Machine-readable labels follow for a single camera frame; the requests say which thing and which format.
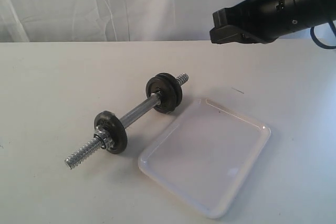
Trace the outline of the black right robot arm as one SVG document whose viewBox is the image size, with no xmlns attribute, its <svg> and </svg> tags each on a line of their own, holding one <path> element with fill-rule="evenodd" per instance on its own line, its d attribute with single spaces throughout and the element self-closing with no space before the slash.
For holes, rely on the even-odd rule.
<svg viewBox="0 0 336 224">
<path fill-rule="evenodd" d="M 213 13 L 211 42 L 269 44 L 281 36 L 310 30 L 314 43 L 335 49 L 315 35 L 316 26 L 328 24 L 335 32 L 335 0 L 245 0 Z"/>
</svg>

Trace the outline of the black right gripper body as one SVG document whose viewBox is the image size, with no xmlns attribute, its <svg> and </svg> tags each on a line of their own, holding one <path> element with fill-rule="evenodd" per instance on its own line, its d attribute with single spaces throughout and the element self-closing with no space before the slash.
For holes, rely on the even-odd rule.
<svg viewBox="0 0 336 224">
<path fill-rule="evenodd" d="M 315 0 L 245 0 L 231 8 L 231 25 L 262 39 L 262 44 L 314 26 Z"/>
</svg>

